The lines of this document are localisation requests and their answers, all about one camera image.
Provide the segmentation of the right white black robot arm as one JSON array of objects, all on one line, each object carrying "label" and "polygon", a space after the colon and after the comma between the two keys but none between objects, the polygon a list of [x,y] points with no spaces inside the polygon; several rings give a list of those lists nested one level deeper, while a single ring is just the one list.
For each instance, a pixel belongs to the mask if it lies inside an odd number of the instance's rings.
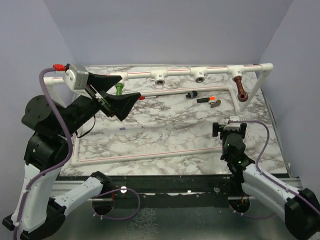
[{"label": "right white black robot arm", "polygon": [[293,237],[308,240],[320,231],[320,203],[309,188],[298,189],[259,167],[245,153],[247,122],[229,117],[212,124],[212,136],[222,141],[220,159],[227,163],[233,181],[280,217]]}]

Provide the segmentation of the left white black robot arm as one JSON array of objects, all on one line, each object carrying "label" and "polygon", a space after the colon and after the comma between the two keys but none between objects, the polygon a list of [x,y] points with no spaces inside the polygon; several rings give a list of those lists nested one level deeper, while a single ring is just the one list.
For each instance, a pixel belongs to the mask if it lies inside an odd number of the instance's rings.
[{"label": "left white black robot arm", "polygon": [[24,155],[24,179],[17,207],[2,221],[16,240],[42,240],[52,236],[67,216],[87,200],[113,196],[117,189],[111,178],[100,171],[67,193],[51,197],[51,192],[62,167],[73,154],[72,134],[97,112],[124,120],[141,97],[139,92],[108,94],[108,90],[121,81],[119,75],[66,70],[63,81],[71,90],[78,90],[79,96],[63,107],[49,94],[44,81],[48,72],[45,69],[39,74],[43,94],[32,98],[25,108],[22,123],[34,133]]}]

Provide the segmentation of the brown plastic faucet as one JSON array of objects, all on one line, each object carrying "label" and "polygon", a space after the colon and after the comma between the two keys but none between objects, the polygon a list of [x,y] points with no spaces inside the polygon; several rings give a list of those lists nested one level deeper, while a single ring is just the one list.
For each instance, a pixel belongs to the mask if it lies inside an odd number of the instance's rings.
[{"label": "brown plastic faucet", "polygon": [[242,77],[236,76],[233,81],[237,87],[237,98],[240,102],[246,102],[249,98],[248,93],[245,91],[243,84],[242,84]]}]

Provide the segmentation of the white PVC pipe frame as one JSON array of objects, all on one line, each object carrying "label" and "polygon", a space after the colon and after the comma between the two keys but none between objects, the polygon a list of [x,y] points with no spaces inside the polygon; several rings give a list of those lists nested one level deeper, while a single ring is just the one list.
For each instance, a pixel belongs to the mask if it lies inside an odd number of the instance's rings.
[{"label": "white PVC pipe frame", "polygon": [[[122,77],[122,80],[118,83],[123,83],[125,87],[125,83],[130,80],[137,79],[154,79],[154,82],[157,86],[162,86],[165,84],[165,79],[168,77],[181,77],[187,76],[194,78],[194,81],[197,83],[202,83],[205,80],[207,75],[216,75],[216,74],[226,74],[231,77],[233,80],[237,76],[243,77],[245,73],[260,73],[260,76],[257,79],[257,82],[253,86],[252,90],[248,94],[248,100],[245,102],[240,102],[238,100],[238,90],[237,87],[234,88],[230,84],[225,85],[214,85],[209,87],[198,87],[196,91],[199,93],[210,92],[210,91],[228,91],[231,99],[233,101],[233,105],[235,107],[235,111],[237,114],[243,114],[244,110],[248,107],[253,97],[256,95],[258,90],[261,88],[267,76],[273,71],[274,66],[272,63],[262,63],[256,65],[227,65],[227,66],[195,66],[186,69],[152,69],[150,71],[141,71],[141,72],[127,72],[127,71],[119,71],[119,72],[111,72],[103,75],[119,75]],[[53,90],[55,85],[66,84],[63,81],[63,76],[61,77],[44,77],[43,79],[45,86],[48,89],[48,92],[53,95],[54,100],[57,100],[60,104],[63,104],[64,101],[61,99],[60,95]],[[121,156],[116,158],[106,158],[106,159],[93,159],[88,161],[80,161],[78,159],[79,155],[79,147],[80,147],[80,139],[76,137],[73,147],[73,152],[71,158],[69,160],[69,164],[71,166],[77,167],[80,165],[90,165],[90,164],[102,164],[102,163],[111,163],[111,162],[121,162],[121,161],[138,161],[144,159],[154,159],[159,157],[175,157],[178,155],[191,155],[191,154],[206,154],[210,152],[214,152],[214,148],[207,149],[195,149],[195,150],[185,150],[185,151],[177,151],[177,152],[162,152],[156,153],[154,155],[133,155],[133,156]]]}]

